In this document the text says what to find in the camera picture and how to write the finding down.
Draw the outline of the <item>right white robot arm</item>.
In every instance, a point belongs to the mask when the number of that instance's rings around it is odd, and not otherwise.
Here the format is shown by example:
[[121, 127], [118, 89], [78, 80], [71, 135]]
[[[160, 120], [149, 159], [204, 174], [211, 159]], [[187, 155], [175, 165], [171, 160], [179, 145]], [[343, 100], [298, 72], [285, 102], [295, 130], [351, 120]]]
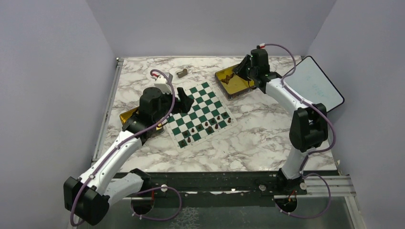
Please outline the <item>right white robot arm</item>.
[[328, 124], [324, 119], [326, 107], [312, 104], [285, 83], [269, 66], [268, 53], [257, 46], [233, 69], [233, 74], [248, 81], [264, 94], [275, 99], [292, 117], [289, 139], [292, 145], [288, 158], [276, 175], [275, 187], [287, 194], [301, 182], [302, 170], [310, 153], [328, 138]]

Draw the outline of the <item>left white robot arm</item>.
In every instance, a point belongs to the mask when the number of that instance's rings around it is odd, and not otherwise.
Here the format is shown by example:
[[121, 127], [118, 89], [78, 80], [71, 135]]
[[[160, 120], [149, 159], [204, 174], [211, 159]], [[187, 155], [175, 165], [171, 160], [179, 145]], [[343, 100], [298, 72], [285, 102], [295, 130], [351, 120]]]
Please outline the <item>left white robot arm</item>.
[[107, 214], [109, 207], [123, 197], [136, 193], [146, 195], [150, 183], [142, 171], [130, 173], [117, 184], [111, 180], [127, 159], [156, 132], [159, 124], [171, 114], [186, 114], [194, 100], [181, 87], [164, 93], [157, 87], [144, 89], [139, 106], [122, 126], [115, 142], [78, 178], [69, 177], [63, 185], [64, 207], [70, 211], [73, 227], [83, 222], [94, 226]]

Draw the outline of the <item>gold tin with dark pieces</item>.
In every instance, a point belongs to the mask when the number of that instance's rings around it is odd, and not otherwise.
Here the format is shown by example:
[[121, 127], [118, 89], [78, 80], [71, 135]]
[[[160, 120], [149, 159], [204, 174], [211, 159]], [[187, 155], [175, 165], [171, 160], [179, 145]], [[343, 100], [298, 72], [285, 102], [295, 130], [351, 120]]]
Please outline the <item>gold tin with dark pieces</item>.
[[[253, 91], [256, 88], [253, 81], [245, 81], [237, 75], [234, 75], [232, 72], [234, 67], [236, 67], [236, 65], [222, 69], [214, 74], [215, 82], [227, 100], [233, 100]], [[224, 84], [220, 81], [226, 75], [231, 74], [233, 74], [234, 77], [229, 81], [229, 84]]]

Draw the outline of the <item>green white chess board mat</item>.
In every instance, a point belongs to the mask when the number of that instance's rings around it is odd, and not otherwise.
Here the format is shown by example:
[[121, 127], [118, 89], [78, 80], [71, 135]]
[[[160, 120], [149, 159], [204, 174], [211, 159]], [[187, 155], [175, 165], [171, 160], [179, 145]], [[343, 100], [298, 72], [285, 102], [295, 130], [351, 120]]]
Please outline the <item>green white chess board mat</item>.
[[[186, 114], [170, 115], [168, 124], [165, 125], [165, 130], [170, 134], [175, 148], [179, 152], [194, 149], [198, 144], [219, 136], [238, 125], [235, 116], [216, 95], [208, 82], [189, 88], [185, 90], [185, 93], [194, 99], [190, 111]], [[228, 117], [223, 118], [223, 113], [227, 113]], [[215, 119], [214, 124], [211, 123], [211, 119], [213, 118]], [[198, 125], [202, 125], [202, 130], [198, 130]], [[210, 126], [213, 132], [209, 134], [206, 129]], [[180, 141], [182, 140], [186, 142], [186, 146], [184, 147], [180, 145]]]

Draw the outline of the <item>gold tin with white pieces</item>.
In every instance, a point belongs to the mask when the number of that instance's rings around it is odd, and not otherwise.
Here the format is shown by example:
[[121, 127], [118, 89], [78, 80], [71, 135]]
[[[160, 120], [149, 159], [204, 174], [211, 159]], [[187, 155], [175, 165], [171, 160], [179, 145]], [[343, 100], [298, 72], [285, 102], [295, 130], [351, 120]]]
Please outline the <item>gold tin with white pieces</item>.
[[[135, 108], [133, 108], [133, 109], [131, 109], [131, 110], [128, 110], [128, 111], [126, 111], [126, 112], [123, 112], [123, 113], [121, 113], [121, 114], [119, 115], [119, 118], [120, 118], [120, 121], [121, 121], [122, 126], [124, 126], [124, 124], [126, 123], [126, 121], [133, 115], [134, 112], [135, 112], [135, 113], [138, 113], [138, 107], [135, 107]], [[166, 123], [167, 123], [167, 122], [165, 122], [165, 123], [163, 123], [163, 124], [159, 124], [159, 125], [156, 127], [156, 130], [158, 131], [158, 130], [162, 129]]]

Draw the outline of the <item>small grey tan clip device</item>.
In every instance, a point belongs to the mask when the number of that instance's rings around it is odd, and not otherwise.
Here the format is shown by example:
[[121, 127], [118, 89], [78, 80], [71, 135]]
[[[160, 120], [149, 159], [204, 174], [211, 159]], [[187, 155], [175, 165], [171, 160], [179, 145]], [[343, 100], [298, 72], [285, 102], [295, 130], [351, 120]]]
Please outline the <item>small grey tan clip device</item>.
[[176, 75], [179, 79], [185, 77], [187, 74], [188, 74], [187, 69], [182, 69], [176, 72]]

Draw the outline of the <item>black metal base frame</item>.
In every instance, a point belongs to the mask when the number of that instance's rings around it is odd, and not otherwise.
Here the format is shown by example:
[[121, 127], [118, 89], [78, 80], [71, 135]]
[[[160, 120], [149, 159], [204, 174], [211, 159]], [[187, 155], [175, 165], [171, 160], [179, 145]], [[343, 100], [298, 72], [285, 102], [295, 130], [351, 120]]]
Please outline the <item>black metal base frame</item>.
[[280, 172], [116, 173], [108, 182], [113, 203], [129, 199], [141, 208], [274, 207], [292, 212], [301, 198], [354, 197], [349, 176], [309, 171], [304, 178], [283, 181]]

